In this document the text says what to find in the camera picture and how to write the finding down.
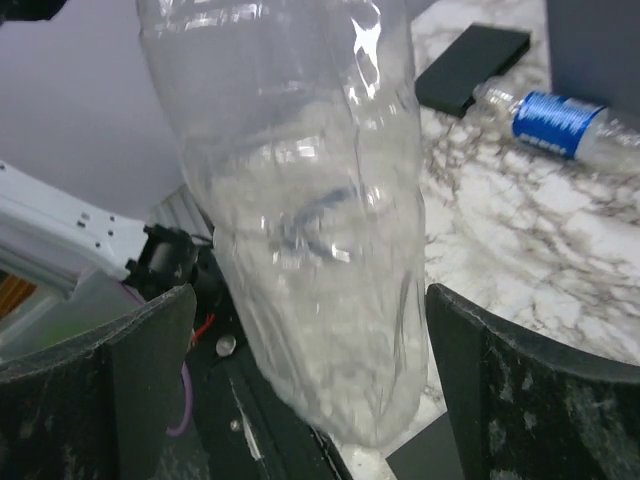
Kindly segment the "clear unlabelled crushed bottle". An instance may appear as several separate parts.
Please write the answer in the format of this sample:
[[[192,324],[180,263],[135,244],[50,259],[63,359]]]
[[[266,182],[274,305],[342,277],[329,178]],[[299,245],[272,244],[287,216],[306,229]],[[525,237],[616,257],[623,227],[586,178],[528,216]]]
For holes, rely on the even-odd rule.
[[[402,1],[140,1],[140,42],[255,361],[380,448],[426,384],[421,124]]]

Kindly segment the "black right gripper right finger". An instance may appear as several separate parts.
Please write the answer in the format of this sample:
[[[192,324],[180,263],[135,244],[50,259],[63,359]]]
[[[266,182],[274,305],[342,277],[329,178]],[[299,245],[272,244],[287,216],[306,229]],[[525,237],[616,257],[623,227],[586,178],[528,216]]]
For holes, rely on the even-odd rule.
[[[425,306],[465,478],[638,478],[638,366],[562,344],[441,284]]]

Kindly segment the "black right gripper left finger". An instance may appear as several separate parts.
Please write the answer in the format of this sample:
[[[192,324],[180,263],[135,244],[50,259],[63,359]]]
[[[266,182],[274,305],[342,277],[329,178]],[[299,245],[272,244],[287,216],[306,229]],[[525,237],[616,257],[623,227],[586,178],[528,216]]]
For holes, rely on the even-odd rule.
[[[4,479],[149,479],[191,337],[176,287],[91,331],[1,365]]]

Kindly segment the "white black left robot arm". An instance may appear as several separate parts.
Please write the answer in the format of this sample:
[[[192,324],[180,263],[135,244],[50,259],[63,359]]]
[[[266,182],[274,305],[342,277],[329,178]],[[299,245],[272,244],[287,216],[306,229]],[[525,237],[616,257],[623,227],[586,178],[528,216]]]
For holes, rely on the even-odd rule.
[[[70,250],[151,300],[195,278],[212,245],[182,229],[120,216],[1,163],[1,221]]]

